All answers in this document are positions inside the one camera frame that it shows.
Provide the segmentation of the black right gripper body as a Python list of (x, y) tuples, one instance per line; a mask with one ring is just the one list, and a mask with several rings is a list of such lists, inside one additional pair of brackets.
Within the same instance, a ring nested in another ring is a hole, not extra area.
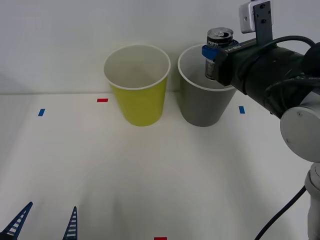
[(220, 49), (215, 59), (215, 80), (224, 86), (243, 87), (250, 68), (258, 58), (257, 40), (250, 39)]

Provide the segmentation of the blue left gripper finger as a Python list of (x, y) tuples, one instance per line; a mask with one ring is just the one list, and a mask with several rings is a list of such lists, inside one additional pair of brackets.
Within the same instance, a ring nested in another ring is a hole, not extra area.
[(33, 206), (30, 201), (7, 225), (7, 227), (0, 233), (0, 240), (17, 240), (22, 230), (23, 224)]
[(63, 235), (63, 240), (77, 240), (78, 239), (78, 214), (77, 207), (72, 210), (71, 217), (69, 219), (67, 228)]

